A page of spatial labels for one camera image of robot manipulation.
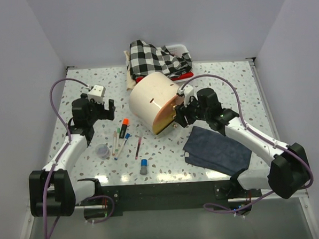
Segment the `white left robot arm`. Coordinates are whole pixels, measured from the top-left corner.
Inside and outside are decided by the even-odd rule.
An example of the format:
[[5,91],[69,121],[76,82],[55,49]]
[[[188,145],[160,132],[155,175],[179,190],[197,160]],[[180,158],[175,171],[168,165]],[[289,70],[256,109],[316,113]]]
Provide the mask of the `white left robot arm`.
[[96,121],[114,119],[114,100],[110,99],[108,109],[105,109],[104,95],[105,88],[97,85],[72,102],[73,117],[67,125],[69,133],[63,146],[41,170],[32,171],[29,175],[33,216],[43,216],[43,208],[46,207],[48,216],[69,217],[83,200],[90,204],[102,201],[103,191],[98,180],[89,178],[72,182],[69,173],[91,143]]

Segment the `beige round drawer organizer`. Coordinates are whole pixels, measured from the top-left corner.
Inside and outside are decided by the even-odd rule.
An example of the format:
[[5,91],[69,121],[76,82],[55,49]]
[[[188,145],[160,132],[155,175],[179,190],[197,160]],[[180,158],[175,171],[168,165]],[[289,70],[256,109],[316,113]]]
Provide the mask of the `beige round drawer organizer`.
[[129,109],[156,136],[170,130],[176,112],[183,103],[178,85],[160,72],[149,74],[134,86],[129,95]]

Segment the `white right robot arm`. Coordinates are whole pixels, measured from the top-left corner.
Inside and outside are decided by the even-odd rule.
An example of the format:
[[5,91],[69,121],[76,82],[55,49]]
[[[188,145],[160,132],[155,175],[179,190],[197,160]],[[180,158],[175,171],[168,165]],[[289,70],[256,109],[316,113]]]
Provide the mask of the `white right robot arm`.
[[186,127],[204,121],[210,129],[242,144],[268,165],[268,171],[247,168],[235,173],[230,184],[234,196],[243,197],[253,189],[270,189],[285,199],[312,183],[308,159],[300,144],[288,145],[254,128],[240,112],[223,108],[211,88],[194,92],[191,86],[179,87],[177,96],[183,99],[174,106],[177,124]]

